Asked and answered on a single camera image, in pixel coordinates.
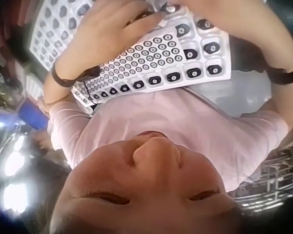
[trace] pink shirt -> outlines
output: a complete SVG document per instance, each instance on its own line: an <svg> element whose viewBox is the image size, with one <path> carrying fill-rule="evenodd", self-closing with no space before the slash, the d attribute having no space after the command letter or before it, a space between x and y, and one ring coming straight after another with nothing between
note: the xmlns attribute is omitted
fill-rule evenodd
<svg viewBox="0 0 293 234"><path fill-rule="evenodd" d="M288 132L274 112L231 118L183 89L118 97L102 105L92 119L70 102L57 103L50 115L72 168L100 146L154 130L204 154L227 191L250 176Z"/></svg>

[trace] eye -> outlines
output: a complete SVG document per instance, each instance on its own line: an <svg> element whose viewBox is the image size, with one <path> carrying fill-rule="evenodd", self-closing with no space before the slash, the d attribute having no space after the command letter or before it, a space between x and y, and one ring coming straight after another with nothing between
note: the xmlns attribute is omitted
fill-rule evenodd
<svg viewBox="0 0 293 234"><path fill-rule="evenodd" d="M130 202L130 200L125 197L121 197L121 196L106 193L106 192L91 193L87 195L86 197L97 198L109 203L113 203L115 205L127 205Z"/></svg>
<svg viewBox="0 0 293 234"><path fill-rule="evenodd" d="M207 199L211 196L214 196L215 194L220 193L219 189L217 190L210 190L210 191L204 191L202 193L199 193L197 195L194 195L192 197L189 198L190 201L200 201L200 200L204 200Z"/></svg>

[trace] black wristband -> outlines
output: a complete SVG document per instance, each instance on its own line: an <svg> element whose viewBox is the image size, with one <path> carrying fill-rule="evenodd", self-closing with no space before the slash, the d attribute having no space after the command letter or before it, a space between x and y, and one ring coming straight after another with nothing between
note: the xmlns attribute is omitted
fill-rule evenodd
<svg viewBox="0 0 293 234"><path fill-rule="evenodd" d="M93 68L90 68L86 71L84 71L79 77L77 77L76 79L70 80L70 79L61 79L56 70L55 70L55 64L56 62L53 64L52 69L51 69L51 74L52 77L54 79L55 82L57 82L58 85L65 87L65 88L71 88L74 86L74 84L79 81L79 82L84 82L87 81L89 79L93 79L96 77L100 76L100 66L96 66Z"/></svg>
<svg viewBox="0 0 293 234"><path fill-rule="evenodd" d="M266 69L270 81L274 84L287 85L293 83L293 72L286 73L283 69L268 67Z"/></svg>

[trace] nose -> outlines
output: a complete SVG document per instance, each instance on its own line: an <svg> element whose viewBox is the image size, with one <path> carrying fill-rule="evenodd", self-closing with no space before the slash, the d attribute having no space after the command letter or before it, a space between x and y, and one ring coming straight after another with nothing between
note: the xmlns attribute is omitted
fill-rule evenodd
<svg viewBox="0 0 293 234"><path fill-rule="evenodd" d="M172 189L180 169L181 155L173 142L165 137L151 137L133 154L133 161L145 185Z"/></svg>

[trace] person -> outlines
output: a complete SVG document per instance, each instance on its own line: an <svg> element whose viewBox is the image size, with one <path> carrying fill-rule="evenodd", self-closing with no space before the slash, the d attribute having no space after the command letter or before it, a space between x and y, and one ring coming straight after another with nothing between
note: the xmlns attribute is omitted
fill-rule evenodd
<svg viewBox="0 0 293 234"><path fill-rule="evenodd" d="M171 3L257 45L284 77L293 74L293 39L261 0ZM133 20L148 8L143 0L95 1L55 62L56 75L75 80L134 45L162 19ZM227 192L293 127L293 83L273 83L272 98L240 118L173 89L109 100L89 120L54 76L44 101L73 169L53 212L54 234L238 233L243 216Z"/></svg>

